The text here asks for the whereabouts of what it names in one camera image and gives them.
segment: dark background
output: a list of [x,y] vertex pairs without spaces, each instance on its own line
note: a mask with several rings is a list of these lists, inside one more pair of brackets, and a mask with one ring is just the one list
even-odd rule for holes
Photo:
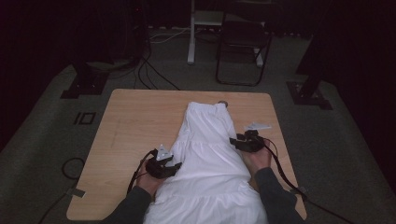
[[[219,9],[209,0],[198,9]],[[396,189],[395,16],[388,0],[283,0],[280,35],[311,38],[299,74],[317,76],[338,89],[385,177]],[[44,89],[70,64],[72,46],[80,59],[112,63],[138,55],[136,26],[142,25],[137,1],[2,2],[2,149],[29,115]],[[187,27],[188,0],[148,0],[148,24]]]

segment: chair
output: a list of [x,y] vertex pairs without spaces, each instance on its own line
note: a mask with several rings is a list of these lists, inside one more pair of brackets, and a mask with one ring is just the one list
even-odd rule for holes
[[[262,81],[273,31],[280,21],[282,11],[280,5],[268,1],[233,0],[227,4],[220,28],[216,67],[217,82],[229,85],[256,86]],[[252,53],[255,54],[254,62],[261,55],[262,50],[265,49],[262,69],[257,81],[246,83],[220,80],[219,63],[221,53],[224,52],[222,50],[223,45],[233,49],[234,47],[251,49]]]

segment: person's left hand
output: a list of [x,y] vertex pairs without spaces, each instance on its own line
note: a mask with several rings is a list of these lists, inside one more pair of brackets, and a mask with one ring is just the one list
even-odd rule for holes
[[153,197],[157,189],[160,187],[163,181],[165,181],[166,178],[157,179],[152,175],[150,175],[149,173],[147,173],[146,170],[147,163],[148,161],[143,162],[142,167],[140,168],[140,171],[137,174],[137,176],[139,177],[136,179],[136,185],[147,191],[151,195],[151,197]]

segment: white dress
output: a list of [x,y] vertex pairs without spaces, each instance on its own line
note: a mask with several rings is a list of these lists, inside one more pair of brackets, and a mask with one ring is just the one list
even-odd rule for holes
[[157,190],[145,223],[268,223],[230,137],[236,133],[225,104],[189,103],[172,146],[181,168]]

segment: white cloth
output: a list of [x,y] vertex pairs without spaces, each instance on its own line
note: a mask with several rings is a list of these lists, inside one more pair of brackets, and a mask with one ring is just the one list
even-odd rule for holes
[[145,223],[268,223],[229,137],[236,133],[225,104],[189,103],[172,146],[174,161],[183,163],[158,189]]

